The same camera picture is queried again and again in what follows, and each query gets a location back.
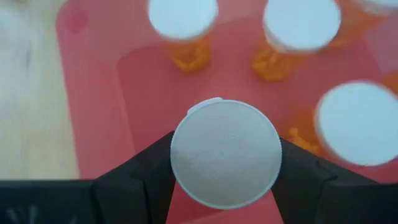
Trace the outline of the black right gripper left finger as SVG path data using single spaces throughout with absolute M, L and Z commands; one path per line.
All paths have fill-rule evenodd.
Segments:
M 95 179 L 100 223 L 165 223 L 175 187 L 171 131 L 134 157 Z

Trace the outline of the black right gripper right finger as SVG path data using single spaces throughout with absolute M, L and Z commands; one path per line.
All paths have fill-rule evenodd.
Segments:
M 281 139 L 272 186 L 284 223 L 397 223 L 397 184 L 380 184 Z

